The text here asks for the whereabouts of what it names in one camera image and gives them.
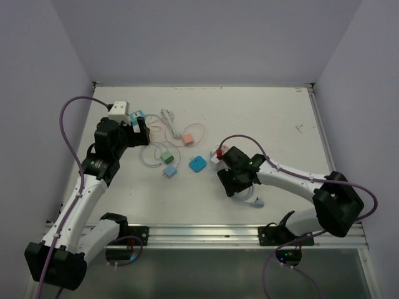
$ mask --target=white plastic casing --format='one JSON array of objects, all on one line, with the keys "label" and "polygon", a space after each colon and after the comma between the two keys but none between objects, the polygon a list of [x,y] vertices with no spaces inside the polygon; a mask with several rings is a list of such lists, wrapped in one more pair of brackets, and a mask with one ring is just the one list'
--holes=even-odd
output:
[{"label": "white plastic casing", "polygon": [[[60,246],[65,246],[67,251],[71,253],[76,253],[79,239],[82,236],[82,231],[86,225],[87,219],[92,213],[95,205],[99,201],[100,197],[108,189],[107,184],[103,179],[98,180],[95,176],[85,174],[85,187],[82,191],[82,197],[77,201],[76,205],[72,209],[71,213],[66,220],[62,231],[60,232],[60,237],[55,243],[55,248],[60,248]],[[48,233],[43,237],[44,245],[50,246],[53,241],[53,236],[57,231],[57,227],[60,225],[61,220],[64,218],[68,208],[74,201],[77,192],[80,187],[80,178],[77,179],[75,189],[72,192],[67,204],[62,210],[61,214],[58,216],[57,221],[50,228]]]},{"label": "white plastic casing", "polygon": [[83,252],[84,259],[89,264],[108,243],[118,237],[118,234],[119,224],[111,220],[100,220],[87,235],[80,238],[77,252]]},{"label": "white plastic casing", "polygon": [[115,120],[117,123],[124,122],[126,125],[129,125],[129,103],[124,101],[115,102],[108,112],[108,118],[110,120]]},{"label": "white plastic casing", "polygon": [[[219,160],[217,155],[216,155],[216,150],[219,148],[219,145],[217,145],[213,150],[210,152],[211,158],[209,159],[209,163],[212,166],[212,168],[216,171],[224,169],[224,162],[222,160]],[[226,145],[222,145],[222,153],[225,154],[230,148]]]},{"label": "white plastic casing", "polygon": [[[304,171],[281,165],[278,162],[271,160],[278,167],[292,171],[293,173],[307,176],[308,178],[325,179],[323,174],[306,173]],[[275,186],[296,194],[313,204],[314,190],[320,189],[322,183],[312,182],[305,179],[300,179],[289,174],[283,173],[276,168],[273,168],[267,161],[263,162],[257,173],[259,182],[263,185]],[[304,211],[295,211],[293,215],[288,218],[286,227],[296,236],[300,236],[307,232],[315,232],[323,228],[319,224],[316,216],[316,210],[311,207]]]}]

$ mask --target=white table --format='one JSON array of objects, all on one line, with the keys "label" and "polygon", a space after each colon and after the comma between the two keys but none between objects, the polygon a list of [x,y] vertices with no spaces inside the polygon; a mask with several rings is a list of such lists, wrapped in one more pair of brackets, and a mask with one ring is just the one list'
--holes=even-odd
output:
[{"label": "white table", "polygon": [[[310,173],[330,173],[306,88],[98,87],[94,97],[106,103],[128,101],[131,112],[159,114],[161,108],[166,108],[175,114],[177,127],[202,123],[206,136],[195,147],[180,148],[182,162],[178,174],[171,179],[162,176],[163,167],[144,167],[138,159],[139,148],[127,149],[120,160],[120,170],[95,207],[90,223],[97,222],[106,212],[114,212],[136,224],[266,224],[280,221],[289,211],[309,207],[305,199],[258,185],[255,196],[261,196],[265,206],[242,206],[226,197],[209,165],[200,173],[188,167],[190,156],[209,159],[210,149],[232,134],[252,136],[282,164]],[[94,140],[96,124],[105,114],[103,106],[91,105],[79,146],[81,159]],[[200,127],[192,127],[191,132],[194,137],[201,136]],[[152,134],[152,141],[164,140],[163,131]],[[259,152],[251,141],[242,138],[227,144],[249,156]],[[145,157],[152,153],[153,149],[148,149]],[[76,179],[77,167],[71,174],[66,198]]]}]

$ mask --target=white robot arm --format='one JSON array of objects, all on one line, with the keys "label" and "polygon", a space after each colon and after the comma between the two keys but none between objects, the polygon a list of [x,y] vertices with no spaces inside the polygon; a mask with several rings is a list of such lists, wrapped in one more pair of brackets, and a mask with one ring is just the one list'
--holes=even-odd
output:
[{"label": "white robot arm", "polygon": [[277,226],[265,227],[265,245],[282,245],[320,230],[345,237],[364,208],[364,203],[351,186],[322,183],[326,180],[347,181],[336,171],[329,175],[305,173],[273,160],[266,161],[263,154],[249,158],[235,146],[220,153],[219,159],[227,166],[218,171],[218,177],[229,197],[252,184],[264,184],[284,189],[314,204],[305,211],[291,211]]},{"label": "white robot arm", "polygon": [[108,189],[119,170],[119,159],[129,147],[149,145],[150,130],[143,118],[137,118],[140,132],[133,130],[127,102],[108,105],[108,117],[97,125],[95,142],[82,162],[84,188],[81,179],[50,231],[37,243],[29,243],[25,258],[35,281],[39,281],[46,258],[52,249],[44,282],[68,290],[75,290],[85,276],[92,259],[111,241],[128,235],[125,216],[106,213],[84,237],[82,231],[93,208]]}]

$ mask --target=white wall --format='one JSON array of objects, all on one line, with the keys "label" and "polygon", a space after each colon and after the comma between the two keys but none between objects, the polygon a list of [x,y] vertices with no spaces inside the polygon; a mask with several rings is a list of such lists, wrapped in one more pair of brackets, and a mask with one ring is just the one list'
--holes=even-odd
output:
[{"label": "white wall", "polygon": [[[58,209],[72,159],[58,116],[91,83],[48,0],[0,1],[0,297],[22,298],[24,250]],[[74,144],[88,105],[66,113]]]},{"label": "white wall", "polygon": [[364,226],[385,298],[398,298],[399,1],[363,0],[316,97],[337,168],[380,199]]},{"label": "white wall", "polygon": [[107,85],[302,85],[361,0],[52,0]]}]

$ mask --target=black clamp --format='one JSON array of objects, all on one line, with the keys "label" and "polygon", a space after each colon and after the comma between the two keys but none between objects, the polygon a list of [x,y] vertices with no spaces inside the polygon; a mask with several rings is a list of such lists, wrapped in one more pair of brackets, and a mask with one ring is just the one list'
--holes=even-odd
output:
[{"label": "black clamp", "polygon": [[[267,226],[260,226],[257,228],[257,237],[259,239],[260,246],[279,246],[290,241],[305,237],[307,234],[296,237],[286,227],[288,218],[293,215],[294,211],[289,212],[280,221],[279,225],[276,223],[269,223]],[[313,246],[314,239],[309,238],[301,242],[303,246]]]},{"label": "black clamp", "polygon": [[[118,238],[126,237],[126,236],[134,236],[139,238],[143,246],[147,246],[148,243],[148,235],[150,232],[150,228],[148,226],[129,226],[127,217],[113,214],[113,213],[106,213],[104,216],[101,217],[101,220],[112,220],[119,224],[119,235]],[[112,242],[112,245],[119,245],[119,246],[126,246],[126,249],[110,249],[107,248],[105,251],[105,258],[108,261],[111,260],[130,260],[132,253],[133,253],[133,243],[131,240],[121,240],[119,242]]]}]

